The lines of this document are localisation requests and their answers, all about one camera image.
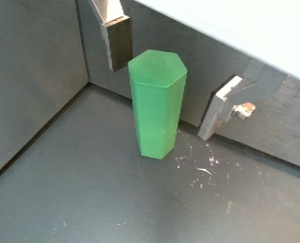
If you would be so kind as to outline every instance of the gray wall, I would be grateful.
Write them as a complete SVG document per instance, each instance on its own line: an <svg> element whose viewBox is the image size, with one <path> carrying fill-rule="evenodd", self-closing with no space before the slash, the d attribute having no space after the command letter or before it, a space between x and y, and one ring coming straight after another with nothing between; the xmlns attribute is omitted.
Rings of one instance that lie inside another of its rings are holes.
<svg viewBox="0 0 300 243"><path fill-rule="evenodd" d="M241 76L251 57L135 1L121 2L135 20L136 55L149 48L181 55L189 71L183 120L199 126L212 92L233 74ZM131 97L128 68L111 72L88 0L78 0L78 6L90 81ZM300 165L300 81L290 79L276 95L256 105L249 122L232 120L217 133Z"/></svg>
<svg viewBox="0 0 300 243"><path fill-rule="evenodd" d="M0 168L88 83L74 0L0 0Z"/></svg>
<svg viewBox="0 0 300 243"><path fill-rule="evenodd" d="M241 74L249 57L207 35L173 21L132 0L121 1L135 21L135 53L148 49L180 54L188 67L188 86L183 119L200 125L212 91L232 76ZM90 81L131 97L128 68L109 70L105 42L88 0L78 0Z"/></svg>

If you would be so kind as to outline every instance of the gray floor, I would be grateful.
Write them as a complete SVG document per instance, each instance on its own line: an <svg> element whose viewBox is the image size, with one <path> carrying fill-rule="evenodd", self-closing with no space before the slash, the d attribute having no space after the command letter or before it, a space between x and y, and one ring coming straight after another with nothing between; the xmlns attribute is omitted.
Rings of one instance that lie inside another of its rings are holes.
<svg viewBox="0 0 300 243"><path fill-rule="evenodd" d="M131 101L90 84L0 175L8 242L300 242L300 168L185 123L141 157Z"/></svg>

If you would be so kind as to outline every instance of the small white particle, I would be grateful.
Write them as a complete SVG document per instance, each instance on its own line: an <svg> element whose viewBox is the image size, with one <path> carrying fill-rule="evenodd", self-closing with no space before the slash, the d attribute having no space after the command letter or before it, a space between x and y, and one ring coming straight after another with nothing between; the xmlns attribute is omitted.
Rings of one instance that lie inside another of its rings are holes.
<svg viewBox="0 0 300 243"><path fill-rule="evenodd" d="M200 170L200 171L205 171L208 174L213 175L213 173L212 173L208 169L197 168L197 170Z"/></svg>

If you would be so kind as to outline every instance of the green block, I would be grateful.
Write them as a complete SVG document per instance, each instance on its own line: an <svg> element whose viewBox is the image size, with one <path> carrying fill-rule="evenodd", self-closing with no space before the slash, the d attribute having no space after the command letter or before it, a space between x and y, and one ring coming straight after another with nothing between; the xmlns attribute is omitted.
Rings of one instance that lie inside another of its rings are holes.
<svg viewBox="0 0 300 243"><path fill-rule="evenodd" d="M140 152L163 159L176 144L188 69L176 53L148 50L129 70Z"/></svg>

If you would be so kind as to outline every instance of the green hexagonal prism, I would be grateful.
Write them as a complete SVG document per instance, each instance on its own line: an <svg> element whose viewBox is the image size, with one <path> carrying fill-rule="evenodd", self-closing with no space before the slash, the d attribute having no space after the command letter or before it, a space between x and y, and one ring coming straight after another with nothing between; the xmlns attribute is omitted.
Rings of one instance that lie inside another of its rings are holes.
<svg viewBox="0 0 300 243"><path fill-rule="evenodd" d="M140 152L163 159L176 144L188 69L176 53L148 50L129 70Z"/></svg>

